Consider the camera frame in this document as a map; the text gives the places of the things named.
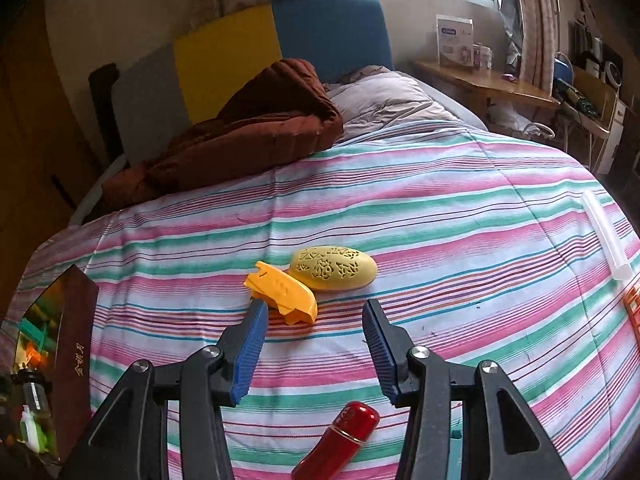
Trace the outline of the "white green square bottle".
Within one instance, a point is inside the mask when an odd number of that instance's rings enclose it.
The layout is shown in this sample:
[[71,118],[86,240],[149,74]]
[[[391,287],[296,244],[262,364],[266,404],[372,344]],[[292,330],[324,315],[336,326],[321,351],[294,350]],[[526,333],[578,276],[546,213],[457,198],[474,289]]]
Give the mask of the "white green square bottle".
[[20,428],[24,445],[38,455],[47,452],[47,437],[27,405],[21,412]]

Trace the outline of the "black lidded clear jar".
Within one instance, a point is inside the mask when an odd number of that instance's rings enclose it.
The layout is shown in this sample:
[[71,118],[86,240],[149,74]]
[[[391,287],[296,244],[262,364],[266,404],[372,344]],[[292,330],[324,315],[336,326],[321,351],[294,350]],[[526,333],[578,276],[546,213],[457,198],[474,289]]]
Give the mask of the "black lidded clear jar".
[[35,418],[50,418],[48,382],[40,370],[21,368],[17,372],[15,380],[17,385],[22,388],[25,404]]

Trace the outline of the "gold storage box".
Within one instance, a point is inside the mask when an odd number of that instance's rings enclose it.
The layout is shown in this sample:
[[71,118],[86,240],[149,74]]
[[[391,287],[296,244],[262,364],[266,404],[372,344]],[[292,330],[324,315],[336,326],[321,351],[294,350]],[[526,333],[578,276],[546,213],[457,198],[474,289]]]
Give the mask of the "gold storage box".
[[36,418],[47,452],[35,456],[47,465],[62,465],[91,418],[89,367],[98,293],[95,282],[70,266],[18,319],[9,373],[1,377],[1,439],[23,443],[20,420],[26,404],[15,378],[21,368],[40,370],[48,382],[51,417]]

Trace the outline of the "red lipstick tube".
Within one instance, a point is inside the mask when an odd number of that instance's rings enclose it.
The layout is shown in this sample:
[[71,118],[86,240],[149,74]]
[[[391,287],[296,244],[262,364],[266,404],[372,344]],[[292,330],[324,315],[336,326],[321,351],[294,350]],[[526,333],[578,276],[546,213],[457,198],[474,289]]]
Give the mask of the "red lipstick tube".
[[348,402],[314,448],[294,467],[291,478],[334,479],[371,437],[380,419],[378,411],[368,404]]

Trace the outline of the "striped bed quilt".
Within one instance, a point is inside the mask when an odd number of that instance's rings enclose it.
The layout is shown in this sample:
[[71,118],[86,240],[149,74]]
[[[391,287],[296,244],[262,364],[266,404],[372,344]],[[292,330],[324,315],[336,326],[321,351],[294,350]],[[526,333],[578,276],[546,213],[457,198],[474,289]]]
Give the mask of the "striped bed quilt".
[[575,479],[602,479],[639,428],[639,349],[585,200],[629,263],[639,237],[602,184],[556,148],[443,120],[390,127],[256,177],[166,196],[50,238],[1,325],[70,266],[99,289],[81,352],[98,406],[136,359],[180,361],[243,317],[259,263],[298,273],[314,322],[273,313],[250,390],[224,412],[239,479],[283,479],[350,401],[381,416],[347,479],[396,474],[408,414],[378,385],[361,326],[390,322],[443,359],[497,362]]

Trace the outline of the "orange plastic rack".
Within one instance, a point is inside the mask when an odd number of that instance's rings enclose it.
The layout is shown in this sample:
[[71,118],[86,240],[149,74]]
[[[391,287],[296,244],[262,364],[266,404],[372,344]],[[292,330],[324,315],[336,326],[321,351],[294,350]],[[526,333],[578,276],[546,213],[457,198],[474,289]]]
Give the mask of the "orange plastic rack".
[[629,285],[626,288],[623,303],[634,331],[637,346],[640,347],[640,292],[638,285]]

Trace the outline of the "white plastic tube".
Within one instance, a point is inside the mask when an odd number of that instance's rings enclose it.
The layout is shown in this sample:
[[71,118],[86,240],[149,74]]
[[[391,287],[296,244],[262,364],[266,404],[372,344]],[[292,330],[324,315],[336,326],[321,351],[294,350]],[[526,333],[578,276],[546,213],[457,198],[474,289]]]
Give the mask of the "white plastic tube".
[[594,232],[597,234],[605,260],[611,270],[612,278],[623,283],[630,282],[634,277],[634,271],[631,269],[623,244],[611,221],[608,220],[608,215],[598,201],[597,196],[590,191],[583,192],[582,204]]

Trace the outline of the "orange plastic toy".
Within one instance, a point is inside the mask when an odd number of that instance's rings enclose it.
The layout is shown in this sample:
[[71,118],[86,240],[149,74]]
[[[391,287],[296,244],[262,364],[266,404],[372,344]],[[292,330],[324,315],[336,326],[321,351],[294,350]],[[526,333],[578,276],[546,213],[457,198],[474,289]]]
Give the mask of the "orange plastic toy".
[[264,300],[288,325],[316,322],[317,300],[310,288],[268,263],[257,261],[255,266],[256,271],[248,274],[243,282],[250,296]]

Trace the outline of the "yellow oval soap box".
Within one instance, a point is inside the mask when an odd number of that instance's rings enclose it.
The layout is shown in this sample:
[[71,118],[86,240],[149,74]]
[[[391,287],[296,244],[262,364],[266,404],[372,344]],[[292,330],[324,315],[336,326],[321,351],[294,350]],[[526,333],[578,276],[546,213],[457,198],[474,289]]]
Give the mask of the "yellow oval soap box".
[[371,284],[378,275],[378,265],[357,249],[314,246],[292,255],[288,274],[314,292],[341,292]]

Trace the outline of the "wooden side desk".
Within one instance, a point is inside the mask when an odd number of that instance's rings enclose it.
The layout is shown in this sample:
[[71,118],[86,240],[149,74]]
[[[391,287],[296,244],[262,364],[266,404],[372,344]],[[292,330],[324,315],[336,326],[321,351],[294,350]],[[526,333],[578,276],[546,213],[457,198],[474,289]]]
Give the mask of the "wooden side desk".
[[545,110],[562,110],[579,127],[587,130],[593,138],[600,139],[604,145],[611,136],[611,130],[605,128],[600,120],[592,120],[567,102],[558,101],[551,94],[526,81],[507,82],[495,70],[462,70],[442,67],[437,62],[424,60],[414,60],[411,65],[420,78],[433,86],[450,84],[469,93],[468,107],[480,118],[485,118],[489,101],[495,99]]

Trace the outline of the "multicolour padded headboard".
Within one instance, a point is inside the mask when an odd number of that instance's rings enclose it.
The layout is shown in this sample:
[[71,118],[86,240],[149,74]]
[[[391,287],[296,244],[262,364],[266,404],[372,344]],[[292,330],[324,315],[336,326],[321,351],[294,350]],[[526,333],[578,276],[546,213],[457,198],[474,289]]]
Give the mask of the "multicolour padded headboard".
[[207,23],[126,70],[94,70],[89,87],[108,159],[160,154],[190,125],[281,58],[302,58],[334,84],[368,65],[394,66],[380,0],[280,0]]

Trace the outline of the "brown blanket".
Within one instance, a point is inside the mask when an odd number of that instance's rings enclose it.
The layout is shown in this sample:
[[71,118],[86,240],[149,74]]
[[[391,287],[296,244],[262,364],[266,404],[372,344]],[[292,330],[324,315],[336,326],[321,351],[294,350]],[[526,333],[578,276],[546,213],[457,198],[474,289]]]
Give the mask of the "brown blanket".
[[104,182],[104,205],[122,209],[262,174],[327,150],[343,133],[343,117],[314,66],[282,58],[235,92],[216,118]]

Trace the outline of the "grey pillow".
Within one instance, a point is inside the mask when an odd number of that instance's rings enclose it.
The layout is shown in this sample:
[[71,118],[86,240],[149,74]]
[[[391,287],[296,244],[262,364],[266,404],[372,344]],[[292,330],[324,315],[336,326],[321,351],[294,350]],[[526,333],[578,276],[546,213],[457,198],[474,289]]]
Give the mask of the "grey pillow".
[[382,65],[360,68],[323,87],[343,118],[341,143],[419,120],[487,129],[477,115],[444,92]]

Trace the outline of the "white cardboard box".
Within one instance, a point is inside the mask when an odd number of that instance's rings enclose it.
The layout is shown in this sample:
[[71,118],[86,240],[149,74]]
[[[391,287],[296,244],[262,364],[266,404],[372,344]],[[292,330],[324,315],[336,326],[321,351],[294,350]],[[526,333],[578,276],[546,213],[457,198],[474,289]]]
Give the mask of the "white cardboard box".
[[437,14],[436,36],[441,66],[474,67],[474,26],[470,18]]

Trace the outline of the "pink window curtain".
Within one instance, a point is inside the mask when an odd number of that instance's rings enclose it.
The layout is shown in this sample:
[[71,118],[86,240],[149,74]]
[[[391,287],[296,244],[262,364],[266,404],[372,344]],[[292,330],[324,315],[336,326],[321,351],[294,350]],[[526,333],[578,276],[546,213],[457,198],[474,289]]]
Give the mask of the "pink window curtain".
[[523,32],[520,76],[551,94],[554,60],[560,45],[559,0],[518,1]]

